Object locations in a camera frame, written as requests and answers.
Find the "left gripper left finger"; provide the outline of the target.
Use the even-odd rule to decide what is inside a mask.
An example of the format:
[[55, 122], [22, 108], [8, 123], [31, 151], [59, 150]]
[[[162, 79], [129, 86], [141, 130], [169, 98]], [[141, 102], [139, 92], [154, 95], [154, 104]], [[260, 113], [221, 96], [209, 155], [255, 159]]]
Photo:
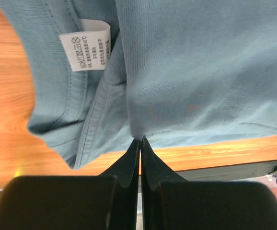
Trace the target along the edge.
[[0, 230], [133, 230], [139, 143], [98, 176], [19, 176], [0, 193]]

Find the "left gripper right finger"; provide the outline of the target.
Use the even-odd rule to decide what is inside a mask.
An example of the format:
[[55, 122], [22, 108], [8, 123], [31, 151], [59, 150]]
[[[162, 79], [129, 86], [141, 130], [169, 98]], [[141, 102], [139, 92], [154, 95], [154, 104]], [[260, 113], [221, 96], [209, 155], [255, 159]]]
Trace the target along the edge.
[[277, 230], [277, 200], [257, 182], [188, 181], [141, 141], [146, 230]]

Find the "grey-blue t shirt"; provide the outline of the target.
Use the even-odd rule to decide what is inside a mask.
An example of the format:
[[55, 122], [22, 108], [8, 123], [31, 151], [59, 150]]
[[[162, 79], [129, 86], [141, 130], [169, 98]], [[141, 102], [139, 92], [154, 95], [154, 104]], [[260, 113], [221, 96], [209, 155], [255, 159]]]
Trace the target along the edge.
[[28, 122], [79, 169], [277, 135], [277, 0], [0, 0], [32, 71]]

